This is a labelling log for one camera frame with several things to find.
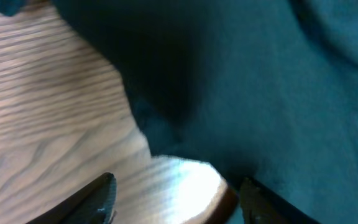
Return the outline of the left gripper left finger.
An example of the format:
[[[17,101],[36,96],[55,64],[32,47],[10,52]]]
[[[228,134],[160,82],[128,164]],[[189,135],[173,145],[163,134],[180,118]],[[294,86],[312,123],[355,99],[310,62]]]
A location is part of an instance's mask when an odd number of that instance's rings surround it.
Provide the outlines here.
[[[117,183],[106,172],[28,224],[111,224]]]

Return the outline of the black t-shirt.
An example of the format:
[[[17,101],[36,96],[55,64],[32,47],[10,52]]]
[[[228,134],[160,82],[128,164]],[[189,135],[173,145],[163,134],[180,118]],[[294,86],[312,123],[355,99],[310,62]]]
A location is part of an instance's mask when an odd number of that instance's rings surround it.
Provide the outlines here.
[[[358,1],[0,1],[0,223],[110,172],[113,223],[358,223]]]

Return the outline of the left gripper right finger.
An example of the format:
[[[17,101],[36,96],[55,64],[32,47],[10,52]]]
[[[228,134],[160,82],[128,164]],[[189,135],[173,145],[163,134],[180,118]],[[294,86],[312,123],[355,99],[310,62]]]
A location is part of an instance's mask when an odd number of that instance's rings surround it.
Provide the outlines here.
[[[246,224],[318,224],[254,179],[244,179],[239,189],[239,202]]]

